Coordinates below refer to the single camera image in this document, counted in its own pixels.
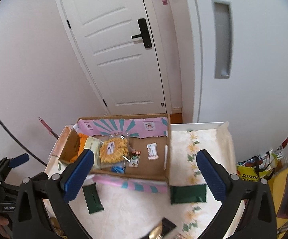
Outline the person's left hand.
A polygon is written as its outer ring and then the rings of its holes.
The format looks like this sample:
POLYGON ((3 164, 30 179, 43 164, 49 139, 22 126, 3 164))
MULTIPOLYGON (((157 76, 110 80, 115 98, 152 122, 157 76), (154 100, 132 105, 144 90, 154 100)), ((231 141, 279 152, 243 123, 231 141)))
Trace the person's left hand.
POLYGON ((8 219, 0 215, 0 234, 4 238, 11 238, 10 235, 5 230, 6 226, 8 226, 8 219))

